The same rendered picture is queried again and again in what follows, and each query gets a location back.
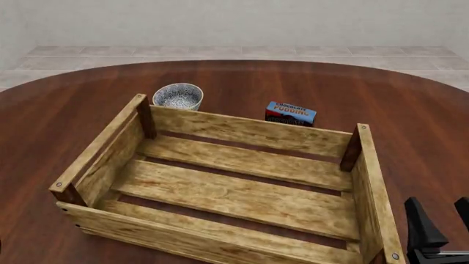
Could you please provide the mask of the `wooden slat tray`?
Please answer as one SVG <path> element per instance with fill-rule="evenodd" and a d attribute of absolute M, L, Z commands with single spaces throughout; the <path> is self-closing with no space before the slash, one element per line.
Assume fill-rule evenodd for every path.
<path fill-rule="evenodd" d="M 405 264 L 364 124 L 295 127 L 138 94 L 49 190 L 85 233 L 212 264 Z"/>

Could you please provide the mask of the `chocolate pudding box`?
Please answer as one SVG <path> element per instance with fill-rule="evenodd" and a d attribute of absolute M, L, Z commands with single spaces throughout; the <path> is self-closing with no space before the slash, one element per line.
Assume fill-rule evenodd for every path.
<path fill-rule="evenodd" d="M 317 113 L 311 109 L 274 101 L 271 101 L 265 109 L 265 121 L 302 127 L 313 127 L 316 115 Z"/>

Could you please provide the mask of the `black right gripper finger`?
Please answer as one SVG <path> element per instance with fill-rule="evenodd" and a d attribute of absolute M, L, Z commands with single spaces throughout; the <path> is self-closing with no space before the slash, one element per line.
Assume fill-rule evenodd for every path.
<path fill-rule="evenodd" d="M 439 251 L 448 243 L 447 237 L 433 224 L 416 197 L 405 201 L 407 217 L 407 250 Z"/>
<path fill-rule="evenodd" d="M 461 197 L 454 206 L 464 224 L 469 224 L 469 197 Z"/>

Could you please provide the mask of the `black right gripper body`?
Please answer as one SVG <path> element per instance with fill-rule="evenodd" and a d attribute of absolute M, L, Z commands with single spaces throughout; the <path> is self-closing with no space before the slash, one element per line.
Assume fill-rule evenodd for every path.
<path fill-rule="evenodd" d="M 407 248 L 410 264 L 469 264 L 469 250 L 423 252 L 417 248 Z"/>

